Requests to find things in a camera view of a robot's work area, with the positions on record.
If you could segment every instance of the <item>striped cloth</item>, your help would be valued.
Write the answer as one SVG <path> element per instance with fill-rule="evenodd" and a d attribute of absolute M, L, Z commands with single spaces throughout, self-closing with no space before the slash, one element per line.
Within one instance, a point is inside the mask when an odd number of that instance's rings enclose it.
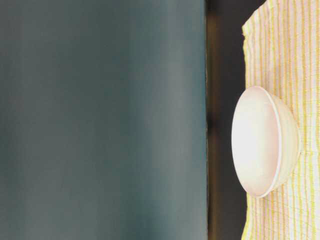
<path fill-rule="evenodd" d="M 303 149 L 287 182 L 247 195 L 243 240 L 320 240 L 320 0 L 267 0 L 242 27 L 246 87 L 293 112 Z"/>

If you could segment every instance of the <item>bowl rim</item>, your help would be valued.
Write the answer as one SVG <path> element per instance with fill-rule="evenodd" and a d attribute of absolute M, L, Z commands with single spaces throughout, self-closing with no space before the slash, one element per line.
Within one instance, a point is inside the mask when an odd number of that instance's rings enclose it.
<path fill-rule="evenodd" d="M 246 89 L 246 91 L 248 89 L 252 89 L 252 88 L 256 88 L 256 89 L 260 89 L 262 90 L 262 92 L 264 94 L 266 94 L 266 96 L 268 97 L 268 100 L 270 101 L 271 103 L 271 106 L 272 106 L 272 109 L 274 111 L 274 115 L 275 115 L 275 119 L 276 119 L 276 125 L 277 125 L 277 131 L 278 131 L 278 157 L 277 157 L 277 163 L 276 163 L 276 170 L 275 170 L 275 174 L 273 176 L 273 179 L 272 179 L 272 182 L 271 182 L 271 185 L 269 186 L 269 188 L 265 191 L 265 193 L 261 194 L 261 195 L 256 195 L 256 198 L 263 198 L 265 196 L 267 196 L 275 187 L 276 183 L 277 183 L 277 180 L 278 180 L 278 177 L 279 177 L 279 174 L 280 174 L 280 167 L 281 167 L 281 163 L 282 163 L 282 143 L 283 143 L 283 136 L 282 136 L 282 126 L 281 126 L 281 122 L 280 122 L 280 115 L 279 115 L 279 111 L 277 109 L 277 106 L 276 106 L 276 103 L 273 99 L 273 97 L 271 96 L 271 94 L 266 90 L 264 89 L 263 87 L 261 86 L 251 86 L 251 87 L 248 87 Z"/>

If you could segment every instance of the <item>fabric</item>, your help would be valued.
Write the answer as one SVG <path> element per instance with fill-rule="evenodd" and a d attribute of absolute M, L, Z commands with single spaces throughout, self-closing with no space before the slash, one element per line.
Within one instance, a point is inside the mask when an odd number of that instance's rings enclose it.
<path fill-rule="evenodd" d="M 243 26 L 246 87 L 280 97 L 302 152 L 287 182 L 247 196 L 243 240 L 320 239 L 320 1 L 267 0 Z"/>

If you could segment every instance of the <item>dark teal wall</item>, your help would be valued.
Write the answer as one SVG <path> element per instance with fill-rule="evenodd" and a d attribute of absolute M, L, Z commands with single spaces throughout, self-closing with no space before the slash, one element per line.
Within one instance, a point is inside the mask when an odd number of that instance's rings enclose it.
<path fill-rule="evenodd" d="M 207 238 L 194 0 L 0 0 L 0 239 Z"/>

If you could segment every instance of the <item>white bowl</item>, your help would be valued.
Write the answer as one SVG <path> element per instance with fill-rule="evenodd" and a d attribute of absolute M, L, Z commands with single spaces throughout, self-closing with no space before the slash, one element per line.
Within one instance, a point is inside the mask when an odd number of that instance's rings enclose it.
<path fill-rule="evenodd" d="M 253 86 L 236 105 L 231 144 L 242 187 L 262 198 L 292 173 L 300 154 L 300 133 L 289 108 L 264 88 Z"/>

